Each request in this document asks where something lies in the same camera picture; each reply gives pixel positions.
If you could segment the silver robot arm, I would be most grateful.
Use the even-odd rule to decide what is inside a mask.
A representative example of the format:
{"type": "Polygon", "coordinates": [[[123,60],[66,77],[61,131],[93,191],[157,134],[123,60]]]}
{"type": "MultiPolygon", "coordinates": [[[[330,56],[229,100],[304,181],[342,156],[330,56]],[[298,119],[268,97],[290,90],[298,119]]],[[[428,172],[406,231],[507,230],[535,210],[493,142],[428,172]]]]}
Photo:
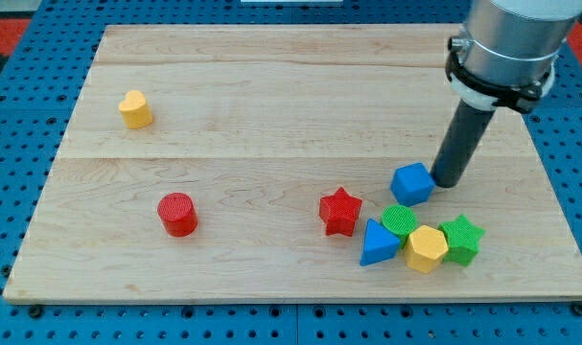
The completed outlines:
{"type": "Polygon", "coordinates": [[[529,113],[555,80],[555,60],[582,0],[474,0],[448,41],[446,76],[480,111],[529,113]]]}

